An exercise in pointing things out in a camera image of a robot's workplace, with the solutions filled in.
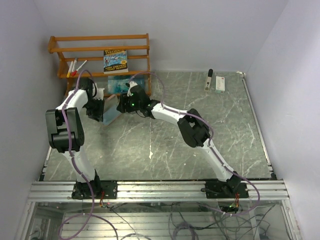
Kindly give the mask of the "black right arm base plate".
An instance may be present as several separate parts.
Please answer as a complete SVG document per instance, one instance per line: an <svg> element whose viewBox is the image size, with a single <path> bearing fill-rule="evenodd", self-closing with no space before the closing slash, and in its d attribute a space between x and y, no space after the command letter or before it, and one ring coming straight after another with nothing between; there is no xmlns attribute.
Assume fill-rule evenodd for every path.
<svg viewBox="0 0 320 240"><path fill-rule="evenodd" d="M239 196L240 199L249 197L246 183L229 184L219 180L206 181L201 192L206 194L207 199L232 199Z"/></svg>

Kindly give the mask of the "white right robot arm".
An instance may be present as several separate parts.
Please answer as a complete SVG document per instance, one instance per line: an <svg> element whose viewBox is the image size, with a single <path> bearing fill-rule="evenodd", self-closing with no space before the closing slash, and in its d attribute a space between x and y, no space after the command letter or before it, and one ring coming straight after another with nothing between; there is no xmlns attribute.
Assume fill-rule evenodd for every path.
<svg viewBox="0 0 320 240"><path fill-rule="evenodd" d="M216 179L210 180L202 191L211 198L231 198L244 194L247 185L241 176L224 160L215 147L209 124L197 110L175 109L155 99L150 99L145 90L134 81L125 84L128 92L120 95L117 110L121 113L141 112L143 117L176 125L184 142L199 149L205 156Z"/></svg>

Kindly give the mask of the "light blue cleaning cloth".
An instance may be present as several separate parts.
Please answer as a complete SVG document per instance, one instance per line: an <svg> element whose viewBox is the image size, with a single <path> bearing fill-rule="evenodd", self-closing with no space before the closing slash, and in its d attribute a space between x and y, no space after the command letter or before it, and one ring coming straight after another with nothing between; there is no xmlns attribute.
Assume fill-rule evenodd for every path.
<svg viewBox="0 0 320 240"><path fill-rule="evenodd" d="M110 108L103 114L103 124L110 125L121 113L116 108Z"/></svg>

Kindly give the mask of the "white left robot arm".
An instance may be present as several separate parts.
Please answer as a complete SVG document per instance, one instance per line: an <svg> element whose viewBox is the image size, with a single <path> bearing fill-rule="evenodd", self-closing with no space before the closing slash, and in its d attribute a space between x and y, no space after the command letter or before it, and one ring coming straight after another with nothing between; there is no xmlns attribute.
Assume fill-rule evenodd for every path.
<svg viewBox="0 0 320 240"><path fill-rule="evenodd" d="M45 113L49 145L67 158L76 174L74 199L96 199L102 193L98 173L84 150L85 133L80 111L84 108L89 119L102 122L103 97L103 88L98 88L88 77L80 78L63 103Z"/></svg>

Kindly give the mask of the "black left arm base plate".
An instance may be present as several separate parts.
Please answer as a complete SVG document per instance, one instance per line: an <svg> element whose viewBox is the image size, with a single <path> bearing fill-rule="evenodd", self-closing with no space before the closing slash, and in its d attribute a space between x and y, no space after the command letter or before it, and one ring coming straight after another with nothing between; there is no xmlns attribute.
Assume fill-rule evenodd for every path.
<svg viewBox="0 0 320 240"><path fill-rule="evenodd" d="M93 181L91 183L91 188L87 183L76 182L73 185L71 198L74 200L88 200L92 196L95 199L116 199L118 193L118 184L116 181L101 181L99 185L96 185Z"/></svg>

